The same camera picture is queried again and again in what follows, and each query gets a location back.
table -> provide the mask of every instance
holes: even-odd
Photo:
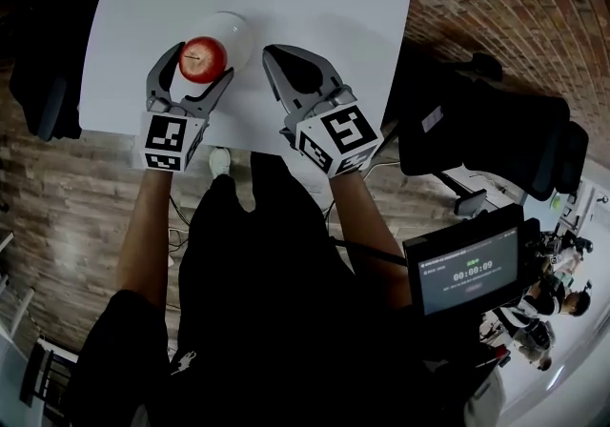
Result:
[[[409,0],[99,0],[80,97],[83,129],[138,134],[145,80],[169,47],[205,32],[202,19],[231,11],[247,20],[254,51],[214,110],[203,143],[262,153],[293,153],[278,131],[286,113],[275,102],[261,57],[272,43],[327,57],[380,125],[396,68]],[[184,92],[179,71],[173,98]]]

forearm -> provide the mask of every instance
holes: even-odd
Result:
[[[331,189],[345,240],[403,256],[360,173],[336,176],[331,179]],[[390,309],[411,304],[405,267],[353,249],[348,249],[348,254],[355,273],[368,285],[368,295],[375,304]]]
[[[165,310],[168,285],[168,205],[172,173],[147,170],[118,260],[119,290],[131,290]]]

apple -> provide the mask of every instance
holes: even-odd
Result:
[[[182,76],[194,83],[212,83],[227,67],[227,52],[211,37],[195,37],[180,53]]]

white table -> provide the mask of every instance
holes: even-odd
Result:
[[[273,43],[327,57],[380,125],[408,6],[409,0],[99,0],[83,72],[81,127],[138,134],[149,70],[175,43],[205,35],[197,24],[216,11],[247,20],[254,51],[214,110],[204,144],[292,152],[278,134],[286,113],[261,63],[262,49]],[[181,79],[176,71],[173,88],[182,88]],[[183,94],[176,88],[173,99]]]

monitor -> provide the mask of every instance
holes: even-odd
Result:
[[[518,229],[506,230],[417,265],[423,313],[430,315],[454,308],[517,281]]]

